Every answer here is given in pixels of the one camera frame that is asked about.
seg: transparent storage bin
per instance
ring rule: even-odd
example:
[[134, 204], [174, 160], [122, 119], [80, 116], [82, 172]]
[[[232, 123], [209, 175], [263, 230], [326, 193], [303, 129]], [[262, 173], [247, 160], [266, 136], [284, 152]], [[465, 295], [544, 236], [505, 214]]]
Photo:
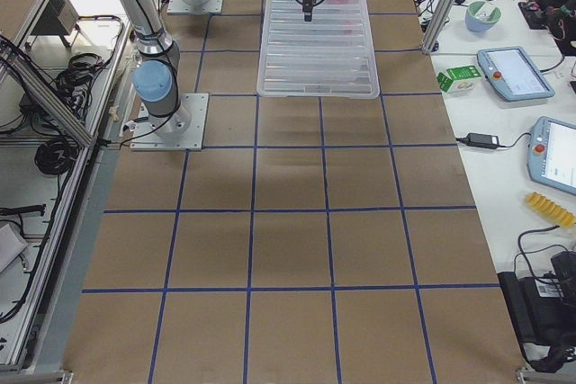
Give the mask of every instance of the transparent storage bin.
[[366, 0], [326, 0], [305, 22], [294, 0], [266, 0], [256, 90], [261, 96], [380, 94]]

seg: screen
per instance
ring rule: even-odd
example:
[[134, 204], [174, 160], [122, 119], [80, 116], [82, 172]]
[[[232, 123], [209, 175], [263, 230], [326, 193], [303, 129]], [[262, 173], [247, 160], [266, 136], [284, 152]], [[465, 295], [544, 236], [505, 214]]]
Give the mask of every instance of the screen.
[[504, 49], [489, 53], [494, 66], [502, 73], [512, 94], [540, 94], [546, 88], [536, 71], [517, 49]]
[[576, 187], [576, 129], [550, 122], [544, 177]]

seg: white table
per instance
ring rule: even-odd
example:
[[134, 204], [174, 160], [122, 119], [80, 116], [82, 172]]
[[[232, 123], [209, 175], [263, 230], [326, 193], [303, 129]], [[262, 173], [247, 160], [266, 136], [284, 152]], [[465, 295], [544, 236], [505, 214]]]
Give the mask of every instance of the white table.
[[[466, 0], [465, 4], [481, 0]], [[476, 54], [479, 49], [520, 45], [531, 56], [550, 55], [560, 58], [560, 51], [547, 30], [531, 30], [518, 8], [522, 0], [494, 0], [490, 4], [502, 12], [499, 21], [484, 32], [469, 31], [464, 22], [466, 9], [453, 6], [449, 22], [438, 36], [439, 52], [443, 54]]]
[[[434, 68], [476, 64], [475, 56], [432, 57]], [[554, 57], [533, 58], [539, 67], [552, 65]], [[576, 94], [568, 86], [574, 60], [566, 60], [560, 67], [546, 75], [556, 95], [545, 100], [507, 103], [482, 80], [470, 91], [444, 94], [445, 105], [457, 137], [468, 132], [498, 135], [500, 142], [511, 145], [541, 116], [548, 116], [576, 123]], [[544, 228], [552, 224], [524, 204], [530, 192], [539, 192], [576, 213], [576, 200], [566, 192], [532, 182], [527, 172], [528, 138], [508, 150], [484, 150], [460, 146], [460, 155], [472, 188], [472, 194], [480, 213], [482, 226], [489, 243], [497, 272], [512, 270], [514, 255], [518, 252], [518, 235], [532, 228]], [[545, 236], [526, 237], [526, 250], [538, 249], [553, 243], [573, 246], [574, 237], [565, 230], [556, 230]], [[553, 249], [531, 255], [535, 270], [550, 270], [550, 256], [560, 252]]]

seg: black device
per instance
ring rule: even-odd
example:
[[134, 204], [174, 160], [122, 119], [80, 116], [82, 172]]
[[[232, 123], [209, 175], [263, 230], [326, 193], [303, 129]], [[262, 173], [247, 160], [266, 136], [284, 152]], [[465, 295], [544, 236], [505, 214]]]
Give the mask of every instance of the black device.
[[46, 204], [37, 204], [35, 206], [25, 206], [25, 207], [14, 207], [11, 209], [2, 208], [0, 209], [0, 216], [23, 215], [25, 213], [35, 213], [35, 212], [39, 212], [41, 216], [44, 216], [45, 210], [46, 210]]
[[60, 37], [69, 35], [74, 30], [78, 18], [78, 12], [70, 0], [49, 0], [31, 34]]
[[542, 30], [546, 28], [545, 12], [540, 9], [537, 3], [518, 2], [518, 8], [520, 8], [520, 12], [530, 29]]
[[[518, 280], [513, 272], [498, 273], [498, 279], [520, 343], [555, 346], [563, 344], [565, 335], [576, 332], [576, 311], [559, 296], [545, 294], [541, 282], [532, 277]], [[554, 281], [551, 277], [539, 279]]]
[[496, 135], [470, 132], [466, 137], [457, 138], [456, 141], [469, 147], [489, 148], [492, 150], [500, 147], [500, 141]]
[[576, 314], [576, 252], [560, 252], [550, 261], [562, 290], [563, 303]]

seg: teal bowl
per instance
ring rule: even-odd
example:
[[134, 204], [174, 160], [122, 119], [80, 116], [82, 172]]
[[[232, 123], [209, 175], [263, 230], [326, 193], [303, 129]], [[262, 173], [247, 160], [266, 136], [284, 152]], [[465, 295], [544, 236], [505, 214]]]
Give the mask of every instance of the teal bowl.
[[466, 27], [470, 31], [487, 31], [494, 26], [502, 16], [502, 12], [499, 8], [494, 8], [494, 11], [489, 17], [478, 18], [476, 13], [480, 11], [480, 8], [484, 6], [486, 2], [473, 2], [466, 9]]

